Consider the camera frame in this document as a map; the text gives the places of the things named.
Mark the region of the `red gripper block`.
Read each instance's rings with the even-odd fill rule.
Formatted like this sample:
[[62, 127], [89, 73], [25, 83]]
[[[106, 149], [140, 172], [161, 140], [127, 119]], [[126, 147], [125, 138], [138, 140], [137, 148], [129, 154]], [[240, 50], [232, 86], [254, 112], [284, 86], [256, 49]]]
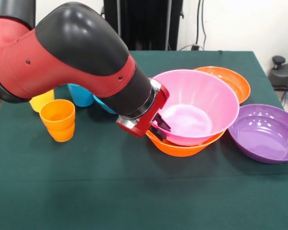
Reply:
[[166, 130], [170, 131], [171, 127], [163, 120], [158, 111], [165, 105], [169, 97], [168, 90], [161, 84], [159, 91], [156, 92], [155, 100], [152, 106], [144, 113], [140, 118], [135, 120], [126, 120], [124, 124], [124, 130], [133, 134], [137, 137], [143, 137], [149, 130], [156, 138], [163, 141], [165, 140], [166, 134], [158, 127], [152, 125], [153, 121], [157, 122], [157, 125]]

